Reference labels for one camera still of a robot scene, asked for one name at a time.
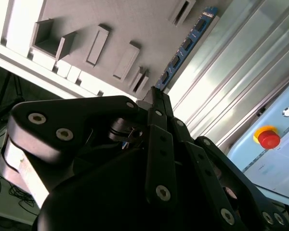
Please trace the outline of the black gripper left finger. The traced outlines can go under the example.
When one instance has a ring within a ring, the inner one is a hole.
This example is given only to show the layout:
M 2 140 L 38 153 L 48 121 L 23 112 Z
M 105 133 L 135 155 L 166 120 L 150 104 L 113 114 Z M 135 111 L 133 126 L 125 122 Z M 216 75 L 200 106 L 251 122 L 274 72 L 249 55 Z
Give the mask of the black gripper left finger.
M 147 155 L 145 195 L 162 208 L 177 203 L 173 136 L 151 88 L 142 101 L 126 96 L 25 102 L 8 122 L 6 162 L 37 205 L 61 183 L 136 149 Z

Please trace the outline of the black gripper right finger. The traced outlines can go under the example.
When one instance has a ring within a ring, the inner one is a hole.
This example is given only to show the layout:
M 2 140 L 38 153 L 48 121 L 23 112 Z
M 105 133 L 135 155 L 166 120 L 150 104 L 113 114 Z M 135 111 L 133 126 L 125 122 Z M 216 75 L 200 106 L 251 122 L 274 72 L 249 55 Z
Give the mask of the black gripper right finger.
M 200 184 L 204 216 L 210 231 L 288 231 L 282 213 L 207 137 L 192 139 L 186 125 L 175 118 L 170 98 L 156 90 L 156 105 L 166 115 L 185 170 Z

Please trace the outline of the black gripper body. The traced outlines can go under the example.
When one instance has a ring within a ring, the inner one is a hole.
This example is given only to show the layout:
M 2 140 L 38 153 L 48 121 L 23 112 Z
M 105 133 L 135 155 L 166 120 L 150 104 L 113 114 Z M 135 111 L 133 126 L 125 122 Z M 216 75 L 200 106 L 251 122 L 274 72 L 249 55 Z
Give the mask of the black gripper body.
M 147 155 L 136 149 L 121 153 L 96 169 L 82 172 L 57 186 L 45 200 L 35 231 L 229 231 L 213 212 L 187 153 L 176 148 L 178 203 L 162 208 L 145 195 Z

